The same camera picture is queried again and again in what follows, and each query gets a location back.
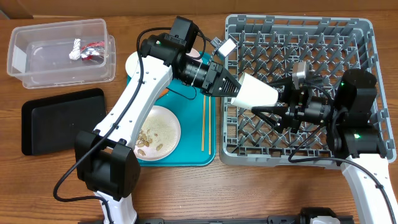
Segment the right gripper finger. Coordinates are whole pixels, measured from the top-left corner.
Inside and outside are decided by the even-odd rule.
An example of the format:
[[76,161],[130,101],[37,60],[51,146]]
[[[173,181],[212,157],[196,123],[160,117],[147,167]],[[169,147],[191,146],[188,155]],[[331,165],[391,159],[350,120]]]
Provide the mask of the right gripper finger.
[[[286,112],[286,106],[254,106],[251,108],[251,113],[261,118],[275,131],[283,131],[289,127],[289,117]],[[272,119],[270,114],[279,116],[279,119]]]
[[290,96],[292,94],[292,77],[281,78],[279,80],[269,82],[268,85],[276,89],[282,88],[282,92],[279,93],[279,96]]

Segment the white paper cup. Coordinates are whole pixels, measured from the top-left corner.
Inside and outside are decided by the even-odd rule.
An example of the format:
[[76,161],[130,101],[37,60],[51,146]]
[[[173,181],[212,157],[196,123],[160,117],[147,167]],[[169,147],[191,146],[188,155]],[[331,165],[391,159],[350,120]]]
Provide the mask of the white paper cup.
[[255,106],[274,106],[279,92],[268,84],[243,73],[239,79],[241,87],[237,97],[232,97],[231,105],[251,110]]

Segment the pale green bowl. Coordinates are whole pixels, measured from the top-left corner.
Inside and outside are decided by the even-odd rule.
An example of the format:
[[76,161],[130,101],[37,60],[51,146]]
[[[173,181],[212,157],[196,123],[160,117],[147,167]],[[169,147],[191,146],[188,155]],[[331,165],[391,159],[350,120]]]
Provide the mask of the pale green bowl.
[[130,56],[128,56],[125,64],[125,69],[128,77],[130,78],[132,78],[136,74],[136,72],[140,73],[137,52],[134,52]]

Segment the red silver foil wrapper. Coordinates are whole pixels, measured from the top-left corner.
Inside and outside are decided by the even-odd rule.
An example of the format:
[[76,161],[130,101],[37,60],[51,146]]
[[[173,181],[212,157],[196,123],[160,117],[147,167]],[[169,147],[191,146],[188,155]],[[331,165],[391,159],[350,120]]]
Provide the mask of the red silver foil wrapper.
[[105,42],[92,42],[81,48],[80,57],[82,60],[98,60],[104,58]]

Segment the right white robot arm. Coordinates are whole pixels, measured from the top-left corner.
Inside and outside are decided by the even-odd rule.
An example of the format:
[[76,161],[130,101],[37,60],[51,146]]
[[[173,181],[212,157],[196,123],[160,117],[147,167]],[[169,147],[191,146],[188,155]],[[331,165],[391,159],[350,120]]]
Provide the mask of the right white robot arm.
[[313,138],[326,130],[329,161],[340,166],[363,223],[397,223],[397,200],[389,178],[387,147],[371,124],[371,108],[377,96],[377,78],[366,70],[344,72],[335,95],[324,88],[322,77],[305,72],[271,82],[284,90],[278,100],[285,106],[254,106],[254,115],[276,131],[297,133],[302,122],[317,126]]

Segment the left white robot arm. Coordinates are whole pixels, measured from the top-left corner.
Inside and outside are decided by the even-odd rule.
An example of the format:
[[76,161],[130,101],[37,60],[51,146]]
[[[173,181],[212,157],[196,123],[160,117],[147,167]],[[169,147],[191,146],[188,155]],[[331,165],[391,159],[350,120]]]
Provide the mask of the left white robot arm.
[[172,27],[161,30],[137,38],[137,50],[126,64],[135,75],[109,114],[75,140],[78,178],[100,200],[104,223],[137,223],[131,193],[141,167],[133,147],[155,101],[173,79],[212,97],[235,97],[241,87],[222,65],[202,65],[188,56],[201,32],[193,21],[178,16]]

